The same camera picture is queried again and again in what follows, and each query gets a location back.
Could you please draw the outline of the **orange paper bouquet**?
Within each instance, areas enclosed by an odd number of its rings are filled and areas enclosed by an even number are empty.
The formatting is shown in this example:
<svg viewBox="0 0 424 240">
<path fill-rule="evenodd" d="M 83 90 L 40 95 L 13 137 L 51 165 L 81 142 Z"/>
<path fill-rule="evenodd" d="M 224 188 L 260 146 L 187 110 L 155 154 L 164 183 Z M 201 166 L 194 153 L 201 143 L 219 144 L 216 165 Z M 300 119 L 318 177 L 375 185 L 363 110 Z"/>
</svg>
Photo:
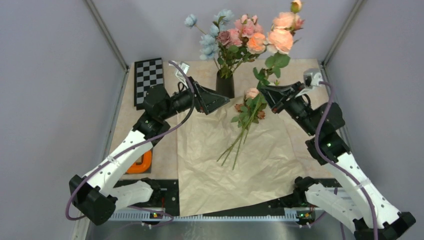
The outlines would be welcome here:
<svg viewBox="0 0 424 240">
<path fill-rule="evenodd" d="M 286 113 L 274 114 L 265 109 L 266 116 L 258 124 L 253 123 L 245 144 L 236 156 L 234 150 L 223 166 L 219 156 L 240 134 L 235 104 L 230 103 L 209 115 L 194 112 L 177 129 L 178 179 L 185 176 L 208 177 L 239 175 L 244 177 L 277 177 L 295 181 L 297 177 L 329 178 L 331 174 L 310 156 L 305 142 L 310 138 Z"/>
</svg>

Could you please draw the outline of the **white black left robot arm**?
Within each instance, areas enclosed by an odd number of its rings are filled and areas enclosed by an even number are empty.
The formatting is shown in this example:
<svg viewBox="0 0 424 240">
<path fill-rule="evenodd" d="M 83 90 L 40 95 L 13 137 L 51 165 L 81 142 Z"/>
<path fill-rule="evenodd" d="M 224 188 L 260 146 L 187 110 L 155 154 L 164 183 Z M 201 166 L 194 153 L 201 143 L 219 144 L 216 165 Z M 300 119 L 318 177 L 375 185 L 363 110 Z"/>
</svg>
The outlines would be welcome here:
<svg viewBox="0 0 424 240">
<path fill-rule="evenodd" d="M 164 136 L 181 127 L 193 111 L 208 115 L 230 102 L 226 96 L 199 85 L 180 66 L 169 61 L 184 77 L 187 89 L 169 95 L 163 84 L 151 86 L 143 100 L 144 113 L 125 139 L 99 165 L 84 176 L 69 181 L 70 198 L 65 217 L 70 221 L 88 218 L 99 226 L 116 212 L 145 203 L 154 207 L 160 193 L 147 180 L 116 186 L 116 183 L 143 154 Z"/>
</svg>

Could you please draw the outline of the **small pink flower bunch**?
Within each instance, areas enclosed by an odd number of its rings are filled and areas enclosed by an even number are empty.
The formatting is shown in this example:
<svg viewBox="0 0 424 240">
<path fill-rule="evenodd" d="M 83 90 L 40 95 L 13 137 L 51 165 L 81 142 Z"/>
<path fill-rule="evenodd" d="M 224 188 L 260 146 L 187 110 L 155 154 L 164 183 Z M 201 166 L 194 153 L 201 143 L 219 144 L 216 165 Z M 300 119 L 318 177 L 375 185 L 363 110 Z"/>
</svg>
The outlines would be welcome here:
<svg viewBox="0 0 424 240">
<path fill-rule="evenodd" d="M 237 159 L 240 154 L 242 144 L 245 144 L 249 135 L 252 124 L 258 124 L 259 121 L 266 117 L 265 108 L 267 107 L 265 97 L 257 88 L 250 88 L 245 91 L 243 103 L 234 106 L 238 115 L 231 119 L 231 123 L 237 123 L 240 133 L 235 141 L 219 156 L 218 162 L 222 160 L 223 166 L 230 154 L 235 151 L 235 157 L 232 164 L 232 169 L 235 169 Z"/>
</svg>

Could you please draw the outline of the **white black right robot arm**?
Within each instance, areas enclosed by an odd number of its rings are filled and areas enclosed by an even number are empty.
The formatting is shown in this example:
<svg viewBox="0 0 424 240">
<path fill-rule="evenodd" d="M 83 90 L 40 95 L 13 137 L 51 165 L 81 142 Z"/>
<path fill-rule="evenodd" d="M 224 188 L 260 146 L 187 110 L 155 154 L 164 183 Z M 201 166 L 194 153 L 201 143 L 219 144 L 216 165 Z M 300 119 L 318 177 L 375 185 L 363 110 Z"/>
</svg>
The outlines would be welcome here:
<svg viewBox="0 0 424 240">
<path fill-rule="evenodd" d="M 299 206 L 312 204 L 347 227 L 357 240 L 396 240 L 409 230 L 416 219 L 391 204 L 362 171 L 347 143 L 338 134 L 345 125 L 334 95 L 318 108 L 312 108 L 307 93 L 329 86 L 318 69 L 304 72 L 303 82 L 291 85 L 261 86 L 274 114 L 285 111 L 310 136 L 306 141 L 310 155 L 318 161 L 350 197 L 346 201 L 312 177 L 298 177 L 293 200 Z"/>
</svg>

